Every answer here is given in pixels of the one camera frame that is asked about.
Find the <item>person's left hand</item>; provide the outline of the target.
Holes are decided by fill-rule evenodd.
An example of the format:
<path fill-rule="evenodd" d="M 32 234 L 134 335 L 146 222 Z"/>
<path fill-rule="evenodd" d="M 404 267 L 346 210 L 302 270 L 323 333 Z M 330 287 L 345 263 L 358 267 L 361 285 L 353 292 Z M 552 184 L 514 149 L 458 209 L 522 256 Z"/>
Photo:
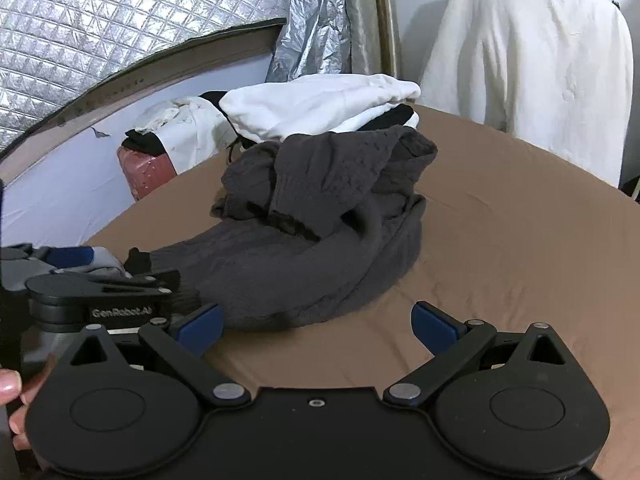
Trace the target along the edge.
<path fill-rule="evenodd" d="M 2 368 L 0 372 L 1 405 L 20 401 L 20 406 L 9 416 L 9 428 L 15 451 L 26 451 L 32 448 L 26 434 L 26 415 L 30 404 L 48 379 L 55 364 L 56 357 L 49 354 L 43 369 L 32 376 L 28 382 L 23 382 L 21 374 L 16 370 Z"/>

